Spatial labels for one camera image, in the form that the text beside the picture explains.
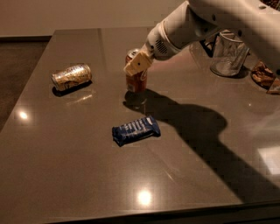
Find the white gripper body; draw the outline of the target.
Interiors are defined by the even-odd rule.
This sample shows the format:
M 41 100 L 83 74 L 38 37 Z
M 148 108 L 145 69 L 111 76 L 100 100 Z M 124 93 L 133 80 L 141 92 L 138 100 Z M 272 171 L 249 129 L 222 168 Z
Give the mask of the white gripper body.
M 180 53 L 185 47 L 184 42 L 175 42 L 167 31 L 165 22 L 161 22 L 150 31 L 142 49 L 155 60 L 168 60 Z

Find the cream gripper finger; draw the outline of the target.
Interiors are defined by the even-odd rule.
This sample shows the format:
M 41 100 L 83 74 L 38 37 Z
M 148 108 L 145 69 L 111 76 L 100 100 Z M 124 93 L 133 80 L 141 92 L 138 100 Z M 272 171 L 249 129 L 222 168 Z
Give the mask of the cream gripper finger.
M 135 57 L 126 64 L 123 70 L 127 75 L 133 76 L 148 69 L 152 62 L 152 57 L 144 50 L 140 50 Z

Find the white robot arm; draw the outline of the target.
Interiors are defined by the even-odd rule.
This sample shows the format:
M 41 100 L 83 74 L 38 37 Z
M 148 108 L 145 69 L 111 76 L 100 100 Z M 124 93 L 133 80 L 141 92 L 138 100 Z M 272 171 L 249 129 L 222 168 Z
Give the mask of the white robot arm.
M 168 60 L 192 42 L 229 30 L 274 73 L 280 72 L 280 11 L 260 0 L 186 0 L 148 34 L 124 67 L 133 76 Z

